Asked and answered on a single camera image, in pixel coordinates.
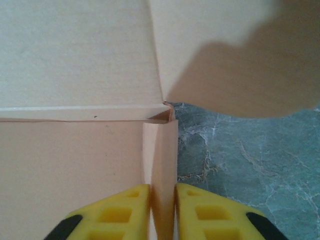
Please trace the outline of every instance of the cardboard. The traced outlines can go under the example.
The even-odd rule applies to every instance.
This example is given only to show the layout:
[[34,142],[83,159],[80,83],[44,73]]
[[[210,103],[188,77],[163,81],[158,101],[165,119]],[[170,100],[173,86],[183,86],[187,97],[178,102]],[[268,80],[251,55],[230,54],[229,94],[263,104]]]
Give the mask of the cardboard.
[[163,102],[241,117],[312,107],[318,12],[308,0],[2,2],[0,239],[41,239],[140,183],[150,239],[172,239],[178,124]]

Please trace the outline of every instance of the green marble surface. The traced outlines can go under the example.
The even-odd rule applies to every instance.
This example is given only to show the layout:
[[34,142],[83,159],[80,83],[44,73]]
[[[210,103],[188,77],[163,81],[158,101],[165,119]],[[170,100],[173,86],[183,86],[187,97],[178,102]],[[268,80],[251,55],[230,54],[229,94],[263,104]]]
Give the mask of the green marble surface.
[[178,181],[264,212],[290,240],[320,240],[320,110],[243,119],[174,104]]

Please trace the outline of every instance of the marble floor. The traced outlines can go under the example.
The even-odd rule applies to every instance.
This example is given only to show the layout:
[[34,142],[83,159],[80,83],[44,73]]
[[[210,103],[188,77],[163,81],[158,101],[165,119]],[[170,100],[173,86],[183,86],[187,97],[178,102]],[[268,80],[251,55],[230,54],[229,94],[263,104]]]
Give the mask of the marble floor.
[[264,212],[290,240],[320,240],[320,109],[243,119],[174,104],[178,181]]

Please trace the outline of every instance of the cardboard box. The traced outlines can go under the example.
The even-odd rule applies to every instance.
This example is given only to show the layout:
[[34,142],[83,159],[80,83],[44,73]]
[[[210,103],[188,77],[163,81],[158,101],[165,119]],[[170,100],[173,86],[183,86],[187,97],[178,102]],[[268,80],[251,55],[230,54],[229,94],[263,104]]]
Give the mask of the cardboard box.
[[163,101],[240,117],[314,106],[319,14],[308,4],[2,2],[0,239],[41,239],[140,183],[158,206],[151,237],[171,239],[178,123]]

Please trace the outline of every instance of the yellow plastic block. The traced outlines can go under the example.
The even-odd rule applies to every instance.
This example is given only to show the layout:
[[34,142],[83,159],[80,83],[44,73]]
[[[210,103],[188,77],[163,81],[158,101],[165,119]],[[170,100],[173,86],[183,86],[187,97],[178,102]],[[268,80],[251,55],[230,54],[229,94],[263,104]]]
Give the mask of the yellow plastic block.
[[180,240],[264,240],[246,213],[263,214],[200,188],[176,185]]
[[67,240],[147,240],[150,186],[137,185],[71,212],[82,216]]

